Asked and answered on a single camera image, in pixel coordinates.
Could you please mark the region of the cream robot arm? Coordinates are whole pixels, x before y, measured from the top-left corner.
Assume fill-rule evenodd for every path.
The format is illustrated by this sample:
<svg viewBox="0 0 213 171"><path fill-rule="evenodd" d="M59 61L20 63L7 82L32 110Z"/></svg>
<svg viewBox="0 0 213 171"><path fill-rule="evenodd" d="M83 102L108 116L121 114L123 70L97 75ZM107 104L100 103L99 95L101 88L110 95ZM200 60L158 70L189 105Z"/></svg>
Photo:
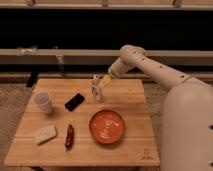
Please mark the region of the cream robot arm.
<svg viewBox="0 0 213 171"><path fill-rule="evenodd" d="M162 109L161 171L213 171L213 86L124 45L108 74L138 68L168 90Z"/></svg>

